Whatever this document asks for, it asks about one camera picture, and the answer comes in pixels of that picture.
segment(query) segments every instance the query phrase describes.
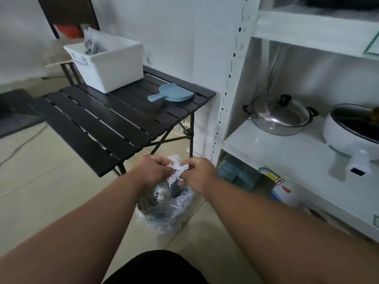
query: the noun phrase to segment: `black pants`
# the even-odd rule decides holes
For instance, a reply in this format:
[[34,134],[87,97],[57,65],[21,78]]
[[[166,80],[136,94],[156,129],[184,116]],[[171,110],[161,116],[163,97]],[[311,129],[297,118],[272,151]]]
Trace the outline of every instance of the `black pants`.
[[103,282],[103,284],[124,283],[208,284],[199,270],[179,254],[167,250],[142,253]]

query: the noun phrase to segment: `forearm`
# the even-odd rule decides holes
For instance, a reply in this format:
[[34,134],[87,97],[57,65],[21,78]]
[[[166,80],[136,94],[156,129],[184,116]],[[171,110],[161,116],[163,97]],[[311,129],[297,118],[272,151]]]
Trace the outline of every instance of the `forearm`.
[[122,178],[1,257],[0,282],[101,283],[138,200]]
[[377,252],[291,207],[223,180],[206,198],[267,283],[374,283]]

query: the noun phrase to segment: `floor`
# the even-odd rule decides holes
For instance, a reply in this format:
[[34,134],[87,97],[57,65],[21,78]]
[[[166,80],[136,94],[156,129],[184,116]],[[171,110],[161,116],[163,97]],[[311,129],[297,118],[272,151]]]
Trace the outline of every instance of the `floor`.
[[[67,85],[64,78],[36,79],[0,87],[0,92],[23,87],[36,97]],[[36,133],[40,134],[1,164]],[[184,160],[188,147],[188,140],[180,140],[163,144],[156,154],[178,154]],[[152,148],[127,160],[126,170]],[[0,139],[0,255],[94,196],[115,177],[110,172],[98,178],[45,123]],[[261,283],[201,196],[190,207],[187,218],[178,234],[159,234],[134,215],[107,276],[139,253],[168,249],[181,254],[211,283]]]

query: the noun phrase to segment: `shelving unit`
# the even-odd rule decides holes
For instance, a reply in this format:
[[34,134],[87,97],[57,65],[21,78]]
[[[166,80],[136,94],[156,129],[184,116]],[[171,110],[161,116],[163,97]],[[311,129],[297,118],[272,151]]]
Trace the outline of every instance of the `shelving unit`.
[[[213,147],[206,157],[216,165],[225,151],[255,169],[268,168],[299,189],[305,203],[320,207],[379,242],[379,228],[373,225],[374,215],[379,215],[377,163],[373,163],[370,176],[346,173],[348,157],[325,144],[325,119],[321,117],[300,134],[282,137],[260,130],[241,113],[241,105],[267,91],[274,59],[271,41],[375,59],[363,53],[379,31],[379,10],[332,11],[299,4],[274,8],[274,1],[246,0],[241,7]],[[251,65],[256,49],[252,37],[262,39],[257,46],[260,60],[254,59],[259,74]]]

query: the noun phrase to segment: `black lid knob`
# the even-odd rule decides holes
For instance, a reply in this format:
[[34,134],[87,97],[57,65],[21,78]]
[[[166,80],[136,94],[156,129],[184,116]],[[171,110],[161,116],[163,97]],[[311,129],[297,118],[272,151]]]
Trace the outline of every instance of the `black lid knob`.
[[292,96],[281,95],[280,100],[278,101],[278,105],[280,105],[281,107],[286,107],[291,100],[292,100]]

